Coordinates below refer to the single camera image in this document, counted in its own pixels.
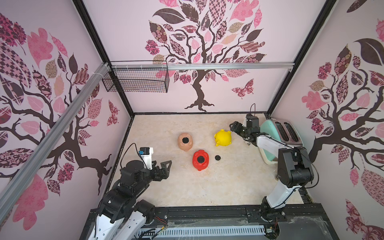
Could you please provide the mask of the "yellow piggy bank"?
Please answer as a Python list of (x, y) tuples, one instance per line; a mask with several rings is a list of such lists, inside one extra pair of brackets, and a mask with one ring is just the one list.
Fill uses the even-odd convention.
[(218, 146), (226, 147), (232, 144), (231, 131), (225, 131), (221, 129), (214, 135), (214, 138), (215, 138), (216, 147)]

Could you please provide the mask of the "red piggy bank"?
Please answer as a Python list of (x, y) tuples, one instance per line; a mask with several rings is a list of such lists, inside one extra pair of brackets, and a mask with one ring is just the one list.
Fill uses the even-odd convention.
[(198, 171), (205, 170), (209, 166), (209, 155), (204, 150), (198, 150), (193, 155), (193, 166)]

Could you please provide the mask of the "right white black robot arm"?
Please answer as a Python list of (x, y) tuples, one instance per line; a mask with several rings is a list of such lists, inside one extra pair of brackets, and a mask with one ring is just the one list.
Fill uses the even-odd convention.
[(250, 144), (263, 149), (277, 158), (278, 182), (273, 191), (263, 198), (260, 216), (271, 222), (274, 216), (281, 214), (292, 194), (314, 180), (313, 162), (306, 148), (289, 145), (262, 132), (259, 118), (247, 114), (246, 124), (237, 121), (229, 125), (230, 130)]

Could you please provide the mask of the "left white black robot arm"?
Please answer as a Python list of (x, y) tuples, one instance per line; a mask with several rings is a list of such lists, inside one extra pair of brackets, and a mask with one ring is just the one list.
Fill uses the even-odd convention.
[(102, 198), (89, 240), (130, 240), (143, 227), (153, 222), (155, 206), (138, 198), (152, 181), (160, 182), (170, 175), (172, 161), (151, 164), (146, 169), (139, 160), (121, 169), (121, 177)]

